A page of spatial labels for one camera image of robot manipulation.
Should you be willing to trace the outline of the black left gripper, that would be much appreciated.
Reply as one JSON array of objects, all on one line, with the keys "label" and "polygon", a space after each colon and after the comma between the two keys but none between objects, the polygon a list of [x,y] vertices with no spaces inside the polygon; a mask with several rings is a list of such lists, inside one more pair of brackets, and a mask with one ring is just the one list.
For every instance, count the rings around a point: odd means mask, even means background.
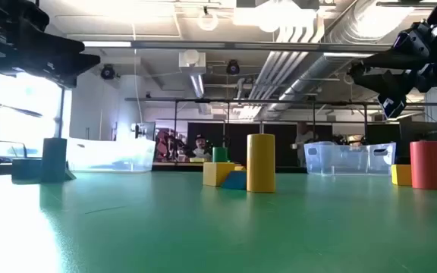
[{"label": "black left gripper", "polygon": [[16,49],[20,24],[27,22],[37,30],[29,30],[24,35],[23,47],[45,53],[76,54],[25,57],[16,61],[13,69],[73,89],[77,86],[77,78],[100,64],[101,58],[80,53],[85,49],[80,41],[44,33],[49,16],[39,4],[40,0],[0,0],[0,65]]}]

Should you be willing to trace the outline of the green rectangular block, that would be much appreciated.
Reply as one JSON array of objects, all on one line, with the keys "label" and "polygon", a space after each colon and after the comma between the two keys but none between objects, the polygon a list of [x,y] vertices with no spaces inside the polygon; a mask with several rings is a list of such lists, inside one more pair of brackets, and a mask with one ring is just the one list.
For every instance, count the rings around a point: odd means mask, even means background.
[{"label": "green rectangular block", "polygon": [[44,139],[41,170],[41,181],[43,183],[61,183],[64,181],[66,172],[66,152],[66,139]]}]

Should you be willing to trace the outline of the yellow cube block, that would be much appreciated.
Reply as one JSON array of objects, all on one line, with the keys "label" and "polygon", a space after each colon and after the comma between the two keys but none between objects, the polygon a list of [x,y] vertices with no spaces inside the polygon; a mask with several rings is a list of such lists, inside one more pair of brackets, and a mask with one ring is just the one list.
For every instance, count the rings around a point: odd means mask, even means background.
[{"label": "yellow cube block", "polygon": [[203,164],[203,185],[220,187],[236,164],[230,162],[205,162]]},{"label": "yellow cube block", "polygon": [[391,182],[397,186],[412,186],[411,165],[392,165]]}]

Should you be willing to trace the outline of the blue cube block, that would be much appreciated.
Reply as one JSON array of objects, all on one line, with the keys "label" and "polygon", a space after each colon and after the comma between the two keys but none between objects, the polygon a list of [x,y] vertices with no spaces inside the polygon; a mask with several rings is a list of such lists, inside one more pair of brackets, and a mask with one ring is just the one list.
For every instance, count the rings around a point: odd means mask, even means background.
[{"label": "blue cube block", "polygon": [[13,180],[39,180],[42,176],[42,159],[15,158],[12,161],[11,178]]}]

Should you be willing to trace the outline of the yellow cylinder block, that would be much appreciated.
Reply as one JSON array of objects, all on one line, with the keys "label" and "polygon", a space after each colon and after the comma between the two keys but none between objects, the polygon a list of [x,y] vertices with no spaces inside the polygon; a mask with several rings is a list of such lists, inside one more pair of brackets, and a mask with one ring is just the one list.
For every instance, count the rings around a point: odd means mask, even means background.
[{"label": "yellow cylinder block", "polygon": [[275,192],[275,136],[272,134],[247,136],[247,191]]}]

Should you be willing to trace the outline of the green cylinder block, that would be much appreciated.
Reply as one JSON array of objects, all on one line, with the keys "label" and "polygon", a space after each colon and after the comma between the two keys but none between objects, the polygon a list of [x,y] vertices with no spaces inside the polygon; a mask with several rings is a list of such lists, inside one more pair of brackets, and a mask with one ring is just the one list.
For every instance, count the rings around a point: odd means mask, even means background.
[{"label": "green cylinder block", "polygon": [[217,162],[229,162],[228,149],[226,147],[213,147],[212,148],[212,161]]}]

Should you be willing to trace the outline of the blue wedge block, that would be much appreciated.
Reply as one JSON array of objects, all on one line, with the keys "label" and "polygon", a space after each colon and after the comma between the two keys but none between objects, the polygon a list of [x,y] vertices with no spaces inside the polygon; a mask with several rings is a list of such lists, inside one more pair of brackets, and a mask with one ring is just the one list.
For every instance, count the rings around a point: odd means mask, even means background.
[{"label": "blue wedge block", "polygon": [[229,190],[246,190],[247,172],[231,171],[225,178],[225,181],[222,183],[222,188]]}]

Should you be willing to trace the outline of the round black ceiling speaker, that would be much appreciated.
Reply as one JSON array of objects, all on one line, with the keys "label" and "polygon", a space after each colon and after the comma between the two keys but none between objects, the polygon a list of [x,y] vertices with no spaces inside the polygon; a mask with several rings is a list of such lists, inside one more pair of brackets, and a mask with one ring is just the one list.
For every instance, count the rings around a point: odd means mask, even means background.
[{"label": "round black ceiling speaker", "polygon": [[104,64],[100,76],[103,80],[114,80],[116,77],[116,71],[112,64]]},{"label": "round black ceiling speaker", "polygon": [[238,61],[235,59],[231,59],[226,66],[226,74],[227,75],[231,75],[231,76],[235,76],[238,75],[240,73],[240,66],[238,64]]}]

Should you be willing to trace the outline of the person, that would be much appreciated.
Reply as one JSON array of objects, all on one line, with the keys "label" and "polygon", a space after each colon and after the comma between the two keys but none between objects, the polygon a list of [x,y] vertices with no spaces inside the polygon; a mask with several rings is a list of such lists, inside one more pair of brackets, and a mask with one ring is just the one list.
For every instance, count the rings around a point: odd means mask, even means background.
[{"label": "person", "polygon": [[364,135],[349,135],[346,140],[349,146],[364,146],[368,143]]},{"label": "person", "polygon": [[203,158],[206,162],[212,160],[212,150],[206,141],[206,138],[199,134],[195,139],[196,148],[193,150],[193,154],[196,158]]},{"label": "person", "polygon": [[307,166],[304,145],[315,142],[316,139],[317,135],[308,128],[306,122],[300,121],[297,123],[297,135],[294,146],[297,151],[297,162],[300,167],[305,168]]}]

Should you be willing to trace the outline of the red cylinder block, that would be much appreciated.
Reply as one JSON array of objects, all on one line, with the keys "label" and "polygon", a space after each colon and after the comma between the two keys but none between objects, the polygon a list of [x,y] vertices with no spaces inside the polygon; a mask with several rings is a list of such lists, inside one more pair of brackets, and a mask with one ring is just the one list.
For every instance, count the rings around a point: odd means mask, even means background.
[{"label": "red cylinder block", "polygon": [[437,190],[437,141],[410,143],[412,188]]}]

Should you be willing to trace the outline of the clear plastic bin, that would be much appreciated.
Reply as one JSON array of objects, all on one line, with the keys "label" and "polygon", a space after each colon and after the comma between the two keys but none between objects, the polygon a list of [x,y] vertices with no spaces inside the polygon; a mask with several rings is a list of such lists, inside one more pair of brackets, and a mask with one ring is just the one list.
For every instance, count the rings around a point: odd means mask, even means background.
[{"label": "clear plastic bin", "polygon": [[308,174],[323,176],[391,174],[396,143],[346,146],[332,142],[304,145]]},{"label": "clear plastic bin", "polygon": [[66,158],[71,171],[145,172],[152,170],[155,142],[146,138],[122,141],[69,138]]}]

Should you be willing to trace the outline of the white ceiling pipes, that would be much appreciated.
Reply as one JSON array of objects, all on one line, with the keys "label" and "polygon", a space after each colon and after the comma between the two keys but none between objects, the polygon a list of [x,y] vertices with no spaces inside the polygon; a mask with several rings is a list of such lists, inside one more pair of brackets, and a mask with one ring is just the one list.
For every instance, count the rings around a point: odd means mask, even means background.
[{"label": "white ceiling pipes", "polygon": [[[305,26],[280,27],[278,37],[275,38],[274,41],[317,43],[324,33],[324,17],[321,14],[317,14],[316,17],[308,21]],[[259,75],[253,81],[252,89],[248,95],[244,91],[245,79],[239,79],[237,82],[236,99],[269,99],[274,91],[276,91],[297,68],[306,55],[306,52],[271,51]]]}]

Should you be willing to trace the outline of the black partition panel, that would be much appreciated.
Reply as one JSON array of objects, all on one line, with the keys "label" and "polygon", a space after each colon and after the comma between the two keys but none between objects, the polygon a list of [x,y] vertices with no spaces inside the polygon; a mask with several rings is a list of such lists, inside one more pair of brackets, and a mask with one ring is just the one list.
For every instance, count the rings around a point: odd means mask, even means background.
[{"label": "black partition panel", "polygon": [[[259,124],[228,125],[228,157],[233,162],[245,164],[247,161],[247,136],[259,133]],[[332,138],[332,125],[316,125],[317,140],[326,141]],[[291,148],[297,136],[295,124],[264,124],[263,133],[275,136],[275,163],[278,167],[297,167],[297,151]],[[187,124],[187,142],[195,144],[197,136],[202,136],[213,146],[222,146],[226,137],[223,123]]]}]

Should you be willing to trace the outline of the grey overhead crossbar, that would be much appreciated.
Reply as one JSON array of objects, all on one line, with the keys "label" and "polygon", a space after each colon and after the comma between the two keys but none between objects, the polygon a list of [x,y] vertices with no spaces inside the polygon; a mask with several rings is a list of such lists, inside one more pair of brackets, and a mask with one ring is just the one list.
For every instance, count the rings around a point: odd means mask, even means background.
[{"label": "grey overhead crossbar", "polygon": [[113,49],[202,49],[278,52],[353,52],[377,53],[390,48],[383,44],[334,44],[298,42],[217,42],[217,41],[83,41],[87,48]]}]

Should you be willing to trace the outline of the silver air duct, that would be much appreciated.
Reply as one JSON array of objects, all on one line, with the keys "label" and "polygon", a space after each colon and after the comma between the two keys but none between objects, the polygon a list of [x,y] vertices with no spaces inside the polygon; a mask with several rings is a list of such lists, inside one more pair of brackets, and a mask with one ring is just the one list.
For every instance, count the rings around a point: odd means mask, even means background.
[{"label": "silver air duct", "polygon": [[[345,14],[322,37],[324,43],[335,44],[377,44],[412,12],[412,8],[393,8],[378,6],[378,2],[391,0],[354,0]],[[262,107],[259,118],[277,118],[290,105],[285,100],[298,100],[305,93],[319,86],[315,78],[327,78],[343,68],[348,60],[327,57],[322,53],[303,53],[299,68],[293,73],[292,84],[280,95],[280,103]]]}]

